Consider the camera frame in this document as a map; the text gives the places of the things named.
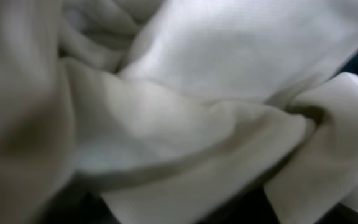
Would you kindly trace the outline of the white t-shirt black print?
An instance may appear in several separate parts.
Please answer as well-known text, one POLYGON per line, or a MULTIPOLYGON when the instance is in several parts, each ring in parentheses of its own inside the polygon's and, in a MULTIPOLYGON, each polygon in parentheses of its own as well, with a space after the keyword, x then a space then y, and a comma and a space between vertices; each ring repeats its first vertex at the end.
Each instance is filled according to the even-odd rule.
POLYGON ((0 1, 0 223, 358 223, 358 1, 0 1))

